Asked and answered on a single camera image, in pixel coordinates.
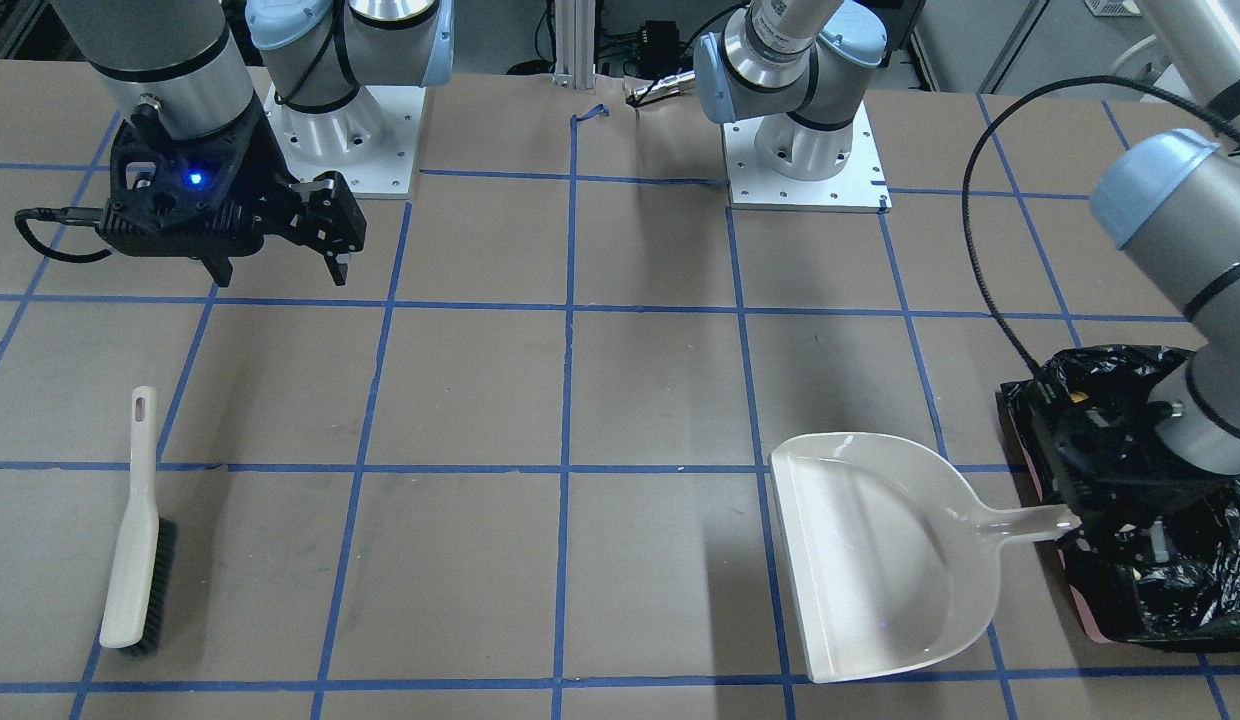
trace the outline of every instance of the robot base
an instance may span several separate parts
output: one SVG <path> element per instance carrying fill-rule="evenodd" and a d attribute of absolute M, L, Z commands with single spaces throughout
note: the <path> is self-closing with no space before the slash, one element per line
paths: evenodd
<path fill-rule="evenodd" d="M 856 112 L 856 146 L 847 156 L 847 167 L 826 181 L 797 181 L 761 164 L 753 146 L 761 124 L 761 118 L 753 118 L 722 126 L 733 208 L 877 213 L 892 207 L 887 177 L 882 173 L 877 143 L 863 104 Z"/>
<path fill-rule="evenodd" d="M 272 123 L 274 136 L 286 159 L 291 173 L 308 182 L 324 170 L 337 170 L 348 181 L 355 197 L 370 200 L 410 200 L 410 187 L 415 177 L 415 151 L 419 149 L 422 123 L 424 120 L 425 88 L 414 86 L 368 86 L 367 90 L 379 103 L 384 115 L 384 126 L 392 135 L 373 154 L 368 154 L 356 164 L 314 164 L 291 146 L 275 123 Z M 264 100 L 264 110 L 275 115 L 278 104 L 274 102 L 274 88 Z"/>

